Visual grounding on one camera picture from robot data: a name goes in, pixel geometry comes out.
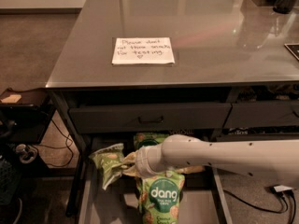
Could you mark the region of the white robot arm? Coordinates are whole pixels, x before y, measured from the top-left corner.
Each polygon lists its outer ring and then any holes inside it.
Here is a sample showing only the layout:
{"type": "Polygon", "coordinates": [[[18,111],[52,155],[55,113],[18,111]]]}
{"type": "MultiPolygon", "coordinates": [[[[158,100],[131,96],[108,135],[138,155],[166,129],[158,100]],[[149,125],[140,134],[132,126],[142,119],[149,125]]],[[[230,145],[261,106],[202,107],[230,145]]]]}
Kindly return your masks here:
{"type": "Polygon", "coordinates": [[[296,140],[206,142],[170,135],[156,146],[140,148],[130,168],[143,177],[166,170],[211,166],[227,172],[299,186],[299,143],[296,140]]]}

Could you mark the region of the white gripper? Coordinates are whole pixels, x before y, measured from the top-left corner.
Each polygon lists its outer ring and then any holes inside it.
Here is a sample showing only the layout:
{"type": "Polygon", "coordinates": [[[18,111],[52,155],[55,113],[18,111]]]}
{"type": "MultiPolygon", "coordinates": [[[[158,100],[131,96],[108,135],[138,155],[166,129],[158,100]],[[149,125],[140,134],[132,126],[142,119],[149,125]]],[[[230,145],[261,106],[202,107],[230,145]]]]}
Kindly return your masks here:
{"type": "Polygon", "coordinates": [[[124,175],[136,177],[138,174],[142,178],[155,176],[165,170],[162,146],[147,146],[140,148],[137,152],[131,152],[124,157],[122,163],[130,167],[122,173],[124,175]]]}

